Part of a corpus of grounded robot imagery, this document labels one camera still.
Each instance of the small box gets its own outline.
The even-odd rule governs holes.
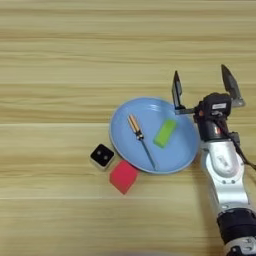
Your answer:
[[[114,185],[121,193],[126,194],[135,182],[137,175],[137,169],[123,160],[110,173],[110,183],[112,183],[112,185]]]
[[[112,160],[114,159],[115,153],[104,146],[103,144],[100,144],[91,154],[91,160],[94,164],[96,164],[100,169],[105,170]]]

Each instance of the wood grain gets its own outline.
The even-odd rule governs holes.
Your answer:
[[[171,101],[177,69],[192,107],[224,91],[224,63],[247,103],[230,128],[256,162],[255,13],[255,1],[0,0],[0,254],[221,255],[199,158],[175,175],[141,172],[122,196],[89,155],[111,147],[118,105]]]

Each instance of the red cube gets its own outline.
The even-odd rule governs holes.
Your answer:
[[[135,182],[137,175],[137,170],[123,160],[110,173],[110,183],[112,183],[121,193],[126,194]]]

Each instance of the green sponge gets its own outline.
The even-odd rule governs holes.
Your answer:
[[[167,119],[162,125],[160,131],[157,133],[154,143],[160,148],[164,148],[175,128],[176,122],[174,120]]]

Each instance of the screwdriver handle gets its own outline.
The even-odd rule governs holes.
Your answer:
[[[143,140],[144,139],[144,135],[141,132],[141,129],[139,127],[139,124],[138,124],[136,118],[133,115],[129,115],[128,121],[129,121],[129,124],[130,124],[133,132],[135,133],[137,139],[138,140]]]

